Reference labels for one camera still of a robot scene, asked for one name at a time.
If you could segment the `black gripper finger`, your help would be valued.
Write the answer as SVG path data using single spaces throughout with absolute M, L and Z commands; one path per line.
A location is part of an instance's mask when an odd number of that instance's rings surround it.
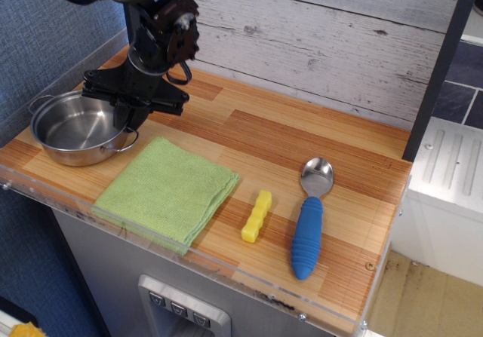
M 130 128 L 132 130 L 138 130 L 152 112 L 153 108 L 151 106 L 132 108 L 130 110 Z
M 116 129 L 124 129 L 129 122 L 131 107 L 117 103 L 113 112 L 113 126 Z

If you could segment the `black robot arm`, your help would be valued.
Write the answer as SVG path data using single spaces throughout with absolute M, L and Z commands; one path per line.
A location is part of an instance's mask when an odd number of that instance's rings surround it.
M 189 95 L 181 90 L 199 47 L 194 0 L 113 0 L 134 9 L 137 28 L 126 60 L 84 74 L 82 94 L 107 101 L 113 124 L 137 130 L 153 112 L 181 115 Z

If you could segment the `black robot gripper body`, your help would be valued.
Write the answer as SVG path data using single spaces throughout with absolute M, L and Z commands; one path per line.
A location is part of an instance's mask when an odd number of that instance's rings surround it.
M 130 59 L 110 69 L 84 73 L 82 95 L 108 102 L 116 115 L 154 111 L 180 115 L 189 95 L 173 86 L 161 73 L 140 70 Z

